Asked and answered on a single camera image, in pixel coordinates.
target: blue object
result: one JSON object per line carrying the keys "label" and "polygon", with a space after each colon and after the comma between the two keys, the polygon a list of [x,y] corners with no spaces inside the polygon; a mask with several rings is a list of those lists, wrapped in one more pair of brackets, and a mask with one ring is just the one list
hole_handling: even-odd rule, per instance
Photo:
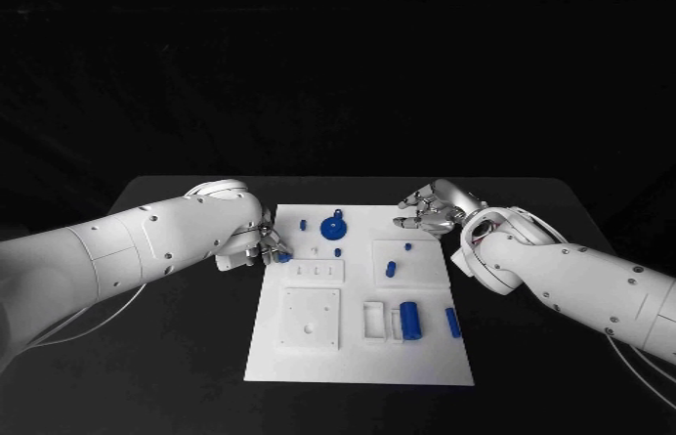
{"label": "blue object", "polygon": [[418,340],[423,337],[423,331],[420,330],[418,305],[414,301],[401,303],[400,315],[404,340]]}
{"label": "blue object", "polygon": [[398,263],[391,261],[388,263],[388,270],[385,271],[385,275],[392,278],[395,276],[395,270],[398,269]]}
{"label": "blue object", "polygon": [[336,210],[335,216],[329,217],[323,222],[322,222],[322,236],[326,239],[336,240],[341,239],[345,234],[348,233],[348,225],[345,221],[342,220],[342,210]]}
{"label": "blue object", "polygon": [[459,317],[456,316],[456,310],[453,308],[447,308],[447,318],[452,334],[454,335],[454,338],[459,338],[462,336],[462,327],[459,325]]}

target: robotic hand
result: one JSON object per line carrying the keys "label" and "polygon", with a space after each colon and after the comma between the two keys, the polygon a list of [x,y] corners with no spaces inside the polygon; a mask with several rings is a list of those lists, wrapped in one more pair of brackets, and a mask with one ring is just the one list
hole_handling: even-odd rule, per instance
{"label": "robotic hand", "polygon": [[235,180],[0,242],[0,371],[97,302],[211,256],[228,271],[258,255],[266,264],[286,262],[292,250],[270,210]]}
{"label": "robotic hand", "polygon": [[437,239],[462,226],[453,261],[469,277],[506,295],[525,283],[540,301],[609,336],[676,364],[675,280],[648,267],[567,242],[518,207],[486,202],[440,179],[400,203],[417,205],[403,228]]}

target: black table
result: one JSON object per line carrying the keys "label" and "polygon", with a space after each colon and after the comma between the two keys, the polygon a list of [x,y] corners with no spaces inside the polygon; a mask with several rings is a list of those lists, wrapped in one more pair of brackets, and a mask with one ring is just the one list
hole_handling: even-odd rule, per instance
{"label": "black table", "polygon": [[[182,196],[227,176],[152,176],[111,213]],[[430,178],[245,177],[279,203],[394,204]],[[571,189],[554,179],[450,178],[492,205],[518,205],[571,242],[612,252]],[[245,382],[264,266],[221,273],[208,260],[152,283],[87,337],[31,350],[0,376],[2,433],[453,433],[534,429],[669,433],[675,416],[636,381],[606,337],[521,287],[490,292],[449,261],[476,387]],[[132,295],[113,298],[70,332]]]}

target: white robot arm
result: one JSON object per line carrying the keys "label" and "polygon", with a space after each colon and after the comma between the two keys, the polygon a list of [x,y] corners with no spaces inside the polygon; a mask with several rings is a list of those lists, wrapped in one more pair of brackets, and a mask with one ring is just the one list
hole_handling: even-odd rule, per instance
{"label": "white robot arm", "polygon": [[60,320],[215,256],[222,271],[290,250],[247,185],[227,180],[70,228],[0,242],[0,371]]}
{"label": "white robot arm", "polygon": [[545,306],[676,364],[674,278],[570,244],[525,210],[489,207],[444,179],[400,208],[411,205],[417,216],[397,218],[395,224],[421,228],[436,238],[460,225],[462,248],[453,261],[490,290],[506,295],[525,283]]}

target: table surface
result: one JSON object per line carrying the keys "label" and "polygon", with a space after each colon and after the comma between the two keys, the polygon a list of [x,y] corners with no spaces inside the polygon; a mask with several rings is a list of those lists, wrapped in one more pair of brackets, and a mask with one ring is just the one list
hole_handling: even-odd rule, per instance
{"label": "table surface", "polygon": [[[182,196],[227,176],[137,178],[111,213]],[[392,204],[430,178],[247,177],[279,203]],[[571,242],[612,252],[568,186],[554,179],[454,178],[492,205],[518,205]],[[98,331],[31,350],[0,375],[0,433],[671,433],[675,416],[638,382],[606,337],[548,310],[522,286],[490,292],[449,260],[475,387],[245,382],[264,266],[204,261],[152,283]],[[87,329],[132,293],[72,324]]]}

